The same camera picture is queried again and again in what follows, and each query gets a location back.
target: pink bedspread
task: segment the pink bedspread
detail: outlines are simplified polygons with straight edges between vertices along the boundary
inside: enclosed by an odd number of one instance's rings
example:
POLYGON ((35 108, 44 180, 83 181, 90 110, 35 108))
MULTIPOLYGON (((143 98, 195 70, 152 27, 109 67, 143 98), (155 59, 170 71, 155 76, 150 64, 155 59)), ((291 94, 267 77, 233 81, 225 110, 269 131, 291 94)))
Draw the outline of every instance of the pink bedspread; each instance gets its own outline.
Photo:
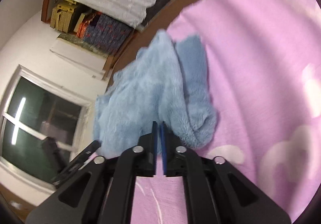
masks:
MULTIPOLYGON (((315 0, 200 0, 170 25, 208 57, 213 141, 292 221, 321 182, 321 10, 315 0)), ((138 178, 132 223, 187 223, 182 179, 138 178)))

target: blue fleece blanket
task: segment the blue fleece blanket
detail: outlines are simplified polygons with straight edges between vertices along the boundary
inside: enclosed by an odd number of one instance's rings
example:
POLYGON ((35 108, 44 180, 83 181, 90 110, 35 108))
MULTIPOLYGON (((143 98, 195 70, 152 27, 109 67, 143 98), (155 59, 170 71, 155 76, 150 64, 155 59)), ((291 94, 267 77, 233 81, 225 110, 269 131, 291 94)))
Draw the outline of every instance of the blue fleece blanket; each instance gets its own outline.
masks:
POLYGON ((114 84, 96 101, 94 139, 101 154, 119 156, 165 122, 190 148, 213 136, 216 113, 207 86, 206 53, 198 36, 173 44, 160 30, 136 60, 114 74, 114 84))

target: silver screw head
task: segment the silver screw head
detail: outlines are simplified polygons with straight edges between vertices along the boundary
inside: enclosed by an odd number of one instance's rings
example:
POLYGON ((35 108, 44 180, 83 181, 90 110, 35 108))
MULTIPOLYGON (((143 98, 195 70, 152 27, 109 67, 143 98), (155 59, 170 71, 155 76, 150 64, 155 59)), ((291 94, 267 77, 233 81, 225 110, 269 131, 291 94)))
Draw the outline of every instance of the silver screw head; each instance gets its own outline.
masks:
POLYGON ((177 146, 177 147, 176 147, 176 151, 177 151, 178 153, 184 153, 184 152, 187 151, 187 149, 186 149, 184 146, 177 146))
POLYGON ((135 152, 135 153, 140 153, 140 152, 142 152, 143 150, 144 150, 144 148, 141 147, 141 146, 135 146, 135 147, 133 147, 133 152, 135 152))
POLYGON ((97 156, 94 158, 94 163, 101 164, 105 161, 105 158, 103 156, 97 156))
POLYGON ((223 164, 223 163, 225 163, 225 159, 224 159, 222 156, 216 156, 216 157, 214 158, 214 161, 215 161, 216 164, 223 164))

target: white window frame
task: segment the white window frame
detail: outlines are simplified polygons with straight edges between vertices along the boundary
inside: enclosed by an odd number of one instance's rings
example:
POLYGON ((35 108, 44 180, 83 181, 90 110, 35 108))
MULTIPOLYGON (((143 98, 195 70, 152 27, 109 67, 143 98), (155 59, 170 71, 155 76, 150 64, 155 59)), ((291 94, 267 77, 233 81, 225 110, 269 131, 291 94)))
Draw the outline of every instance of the white window frame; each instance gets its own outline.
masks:
POLYGON ((82 107, 79 114, 75 134, 73 137, 73 144, 67 145, 62 142, 57 142, 59 148, 71 152, 69 160, 72 160, 79 153, 79 146, 81 140, 83 139, 83 133, 92 101, 72 91, 67 90, 63 86, 57 85, 39 75, 36 75, 35 73, 31 72, 30 70, 26 69, 21 65, 18 66, 13 76, 11 77, 10 82, 7 85, 2 101, 0 103, 0 166, 4 168, 6 171, 13 174, 15 177, 21 179, 27 184, 34 186, 35 188, 45 191, 52 191, 55 190, 53 185, 27 174, 26 172, 22 171, 21 169, 14 166, 12 163, 10 163, 2 157, 2 143, 4 137, 5 124, 7 120, 19 126, 20 129, 26 131, 27 133, 33 135, 34 137, 40 140, 43 140, 47 137, 46 135, 41 134, 40 132, 32 129, 31 127, 23 124, 20 121, 17 121, 15 118, 7 114, 13 93, 21 77, 29 80, 33 84, 43 88, 44 90, 58 97, 61 97, 71 103, 74 103, 82 107))

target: white wall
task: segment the white wall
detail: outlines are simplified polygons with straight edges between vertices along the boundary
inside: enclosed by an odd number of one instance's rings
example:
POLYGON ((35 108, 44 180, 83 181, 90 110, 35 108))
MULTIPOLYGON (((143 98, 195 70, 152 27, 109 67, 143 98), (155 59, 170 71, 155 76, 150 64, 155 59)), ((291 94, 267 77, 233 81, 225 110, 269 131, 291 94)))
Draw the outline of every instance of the white wall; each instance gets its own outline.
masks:
MULTIPOLYGON (((20 64, 32 72, 50 80, 70 91, 82 95, 93 102, 97 95, 103 94, 107 82, 93 79, 90 75, 49 51, 59 35, 48 24, 41 22, 41 12, 30 18, 0 50, 0 98, 20 64)), ((86 139, 81 146, 91 140, 93 109, 87 123, 86 139)), ((0 167, 0 182, 6 188, 31 204, 38 205, 46 199, 48 190, 36 189, 15 178, 0 167)))
POLYGON ((0 2, 0 49, 9 38, 42 7, 43 0, 2 0, 0 2))

